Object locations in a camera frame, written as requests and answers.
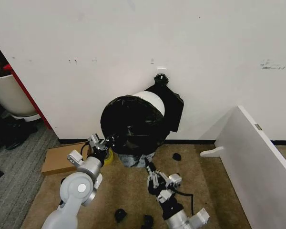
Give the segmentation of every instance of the gray carpet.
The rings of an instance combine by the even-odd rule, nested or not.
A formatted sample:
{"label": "gray carpet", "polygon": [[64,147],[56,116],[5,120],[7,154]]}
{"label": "gray carpet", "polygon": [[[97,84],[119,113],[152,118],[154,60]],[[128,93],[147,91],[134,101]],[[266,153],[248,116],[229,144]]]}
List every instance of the gray carpet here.
{"label": "gray carpet", "polygon": [[59,145],[52,130],[42,123],[21,146],[0,149],[0,228],[18,229],[34,200],[43,175],[40,173],[48,148]]}

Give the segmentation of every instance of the black cable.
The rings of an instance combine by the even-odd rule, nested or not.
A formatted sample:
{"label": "black cable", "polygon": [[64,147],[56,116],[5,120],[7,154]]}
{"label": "black cable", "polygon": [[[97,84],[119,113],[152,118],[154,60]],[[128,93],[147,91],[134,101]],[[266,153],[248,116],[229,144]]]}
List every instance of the black cable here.
{"label": "black cable", "polygon": [[82,155],[82,151],[83,151],[84,147],[87,146],[87,145],[89,145],[89,142],[86,142],[86,143],[82,146],[82,148],[81,148],[81,155]]}
{"label": "black cable", "polygon": [[193,216],[194,215],[194,195],[190,194],[190,193],[180,192],[174,188],[172,188],[172,190],[181,196],[191,197],[191,212],[192,212],[192,216]]}

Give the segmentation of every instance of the carpet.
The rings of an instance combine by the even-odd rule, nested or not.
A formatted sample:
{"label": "carpet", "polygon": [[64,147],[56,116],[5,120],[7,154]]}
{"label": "carpet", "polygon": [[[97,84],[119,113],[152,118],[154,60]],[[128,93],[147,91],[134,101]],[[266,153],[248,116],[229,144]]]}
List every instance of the carpet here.
{"label": "carpet", "polygon": [[46,150],[59,145],[58,138],[43,123],[38,132],[13,150],[0,149],[0,228],[18,229],[34,200],[43,175],[40,173]]}
{"label": "carpet", "polygon": [[[199,156],[200,152],[213,148],[214,146],[206,145],[163,145],[157,150],[153,162],[166,175],[181,175],[183,183],[179,190],[194,194],[195,213],[206,208],[210,215],[204,229],[249,229],[249,223],[220,159]],[[182,160],[173,160],[174,153],[179,153]],[[145,214],[153,216],[153,228],[166,229],[155,196],[147,192],[145,169],[125,168],[114,156],[114,161],[101,169],[103,182],[95,199],[79,211],[78,229],[140,229]],[[23,229],[42,227],[46,217],[60,202],[61,179],[70,173],[46,176],[22,225]],[[190,216],[190,198],[176,197]],[[127,212],[126,218],[119,224],[114,219],[118,208]]]}

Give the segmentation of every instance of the wall stain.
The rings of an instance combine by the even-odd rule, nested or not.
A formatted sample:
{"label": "wall stain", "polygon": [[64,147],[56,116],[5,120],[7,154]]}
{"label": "wall stain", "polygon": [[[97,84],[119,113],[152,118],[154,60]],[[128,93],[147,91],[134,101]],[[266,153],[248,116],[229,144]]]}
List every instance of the wall stain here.
{"label": "wall stain", "polygon": [[78,13],[77,15],[77,21],[82,21],[85,18],[85,14],[83,12]]}
{"label": "wall stain", "polygon": [[135,11],[135,4],[132,0],[127,0],[127,4],[129,5],[130,9],[132,9],[132,11]]}
{"label": "wall stain", "polygon": [[285,65],[275,63],[273,60],[270,59],[263,60],[260,66],[264,70],[283,70],[286,68]]}

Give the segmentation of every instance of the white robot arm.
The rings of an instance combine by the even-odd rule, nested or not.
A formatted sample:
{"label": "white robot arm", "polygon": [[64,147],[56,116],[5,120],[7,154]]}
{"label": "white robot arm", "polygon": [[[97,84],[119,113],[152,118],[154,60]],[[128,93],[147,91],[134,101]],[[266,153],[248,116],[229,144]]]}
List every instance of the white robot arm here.
{"label": "white robot arm", "polygon": [[99,143],[96,134],[88,139],[93,154],[82,160],[82,155],[73,150],[67,159],[77,167],[77,172],[67,176],[60,188],[62,204],[44,222],[42,229],[77,229],[77,213],[81,205],[89,205],[102,182],[100,169],[107,147]]}
{"label": "white robot arm", "polygon": [[[182,178],[179,174],[172,174],[167,177],[163,172],[156,170],[152,162],[146,160],[148,192],[156,196],[163,210],[163,219],[169,229],[198,229],[206,224],[210,218],[203,208],[194,215],[194,196],[177,191],[181,185]],[[192,216],[188,217],[181,204],[178,203],[175,194],[191,196]]]}

